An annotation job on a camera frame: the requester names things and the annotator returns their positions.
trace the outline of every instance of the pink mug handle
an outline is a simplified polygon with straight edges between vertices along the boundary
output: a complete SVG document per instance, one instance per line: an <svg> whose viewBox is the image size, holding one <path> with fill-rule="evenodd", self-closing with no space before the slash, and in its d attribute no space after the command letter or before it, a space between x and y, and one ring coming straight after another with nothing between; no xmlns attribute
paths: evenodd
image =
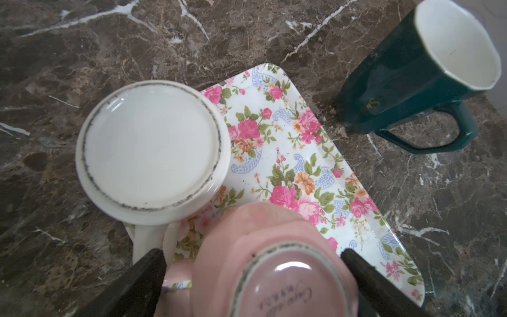
<svg viewBox="0 0 507 317"><path fill-rule="evenodd" d="M164 283L162 284L162 291L154 317L192 317L190 288L177 289L176 284L192 280L193 265L194 259L183 259L171 264L164 276Z"/></svg>

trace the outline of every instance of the brown marble surface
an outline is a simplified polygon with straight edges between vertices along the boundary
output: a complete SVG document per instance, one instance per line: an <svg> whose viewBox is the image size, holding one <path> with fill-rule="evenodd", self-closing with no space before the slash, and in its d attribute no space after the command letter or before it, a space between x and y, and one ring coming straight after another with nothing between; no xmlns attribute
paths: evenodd
<svg viewBox="0 0 507 317"><path fill-rule="evenodd" d="M79 129L102 98L147 79L203 89L266 61L293 80L414 258L425 309L507 315L505 121L476 97L467 104L480 134L470 146L416 156L375 135L347 133L333 109L345 78L413 6L0 1L2 315L69 317L130 266L123 226L90 202L74 167ZM455 128L430 115L397 133L430 145L450 140Z"/></svg>

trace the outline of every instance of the green mug handle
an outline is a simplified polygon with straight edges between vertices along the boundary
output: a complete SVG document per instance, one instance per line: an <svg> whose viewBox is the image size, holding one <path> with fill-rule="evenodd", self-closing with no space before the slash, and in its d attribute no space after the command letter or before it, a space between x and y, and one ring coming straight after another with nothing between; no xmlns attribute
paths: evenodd
<svg viewBox="0 0 507 317"><path fill-rule="evenodd" d="M470 110L468 110L465 105L461 104L460 101L439 105L435 107L434 110L448 113L454 117L454 120L456 120L459 128L459 135L453 142L438 147L420 148L397 137L385 129L375 131L375 134L413 154L430 154L461 150L479 134L479 129L477 128L477 124L475 123Z"/></svg>

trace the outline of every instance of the floral tray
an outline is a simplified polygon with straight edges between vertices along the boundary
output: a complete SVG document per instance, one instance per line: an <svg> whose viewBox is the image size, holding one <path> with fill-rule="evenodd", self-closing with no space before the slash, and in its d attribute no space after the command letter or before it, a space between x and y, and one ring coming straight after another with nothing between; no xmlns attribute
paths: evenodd
<svg viewBox="0 0 507 317"><path fill-rule="evenodd" d="M338 254L356 250L422 304L419 270L280 67L261 64L201 93L229 128L231 170L213 205L183 221L176 259L196 256L224 208L270 201L310 221Z"/></svg>

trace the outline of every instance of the pink mug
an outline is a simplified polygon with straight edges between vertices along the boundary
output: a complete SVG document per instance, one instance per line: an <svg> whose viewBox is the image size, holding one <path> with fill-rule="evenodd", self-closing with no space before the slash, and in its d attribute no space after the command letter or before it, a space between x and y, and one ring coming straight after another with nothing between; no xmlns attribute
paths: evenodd
<svg viewBox="0 0 507 317"><path fill-rule="evenodd" d="M270 203L229 209L193 262L174 263L155 316L356 316L354 277L298 213Z"/></svg>

